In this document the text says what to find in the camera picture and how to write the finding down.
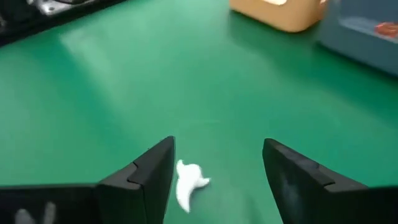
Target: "red object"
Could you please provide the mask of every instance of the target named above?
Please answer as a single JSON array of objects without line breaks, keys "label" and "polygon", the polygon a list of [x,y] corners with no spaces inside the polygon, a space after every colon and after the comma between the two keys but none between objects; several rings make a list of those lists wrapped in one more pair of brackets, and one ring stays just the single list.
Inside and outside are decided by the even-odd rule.
[{"label": "red object", "polygon": [[382,22],[375,27],[375,31],[380,35],[395,38],[398,35],[398,24],[394,22]]}]

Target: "gray container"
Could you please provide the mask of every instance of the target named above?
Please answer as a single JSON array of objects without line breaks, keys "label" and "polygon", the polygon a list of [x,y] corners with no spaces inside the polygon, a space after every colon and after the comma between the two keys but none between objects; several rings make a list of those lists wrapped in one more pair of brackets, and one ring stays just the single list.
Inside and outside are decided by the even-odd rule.
[{"label": "gray container", "polygon": [[320,25],[325,47],[398,76],[398,38],[376,33],[382,22],[398,22],[398,0],[329,0]]}]

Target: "orange box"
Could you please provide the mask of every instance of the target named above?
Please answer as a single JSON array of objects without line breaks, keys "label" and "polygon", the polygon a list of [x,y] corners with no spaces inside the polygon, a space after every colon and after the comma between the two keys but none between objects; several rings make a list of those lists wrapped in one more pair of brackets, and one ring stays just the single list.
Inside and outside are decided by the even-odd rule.
[{"label": "orange box", "polygon": [[286,32],[300,32],[323,17],[327,0],[229,0],[232,10]]}]

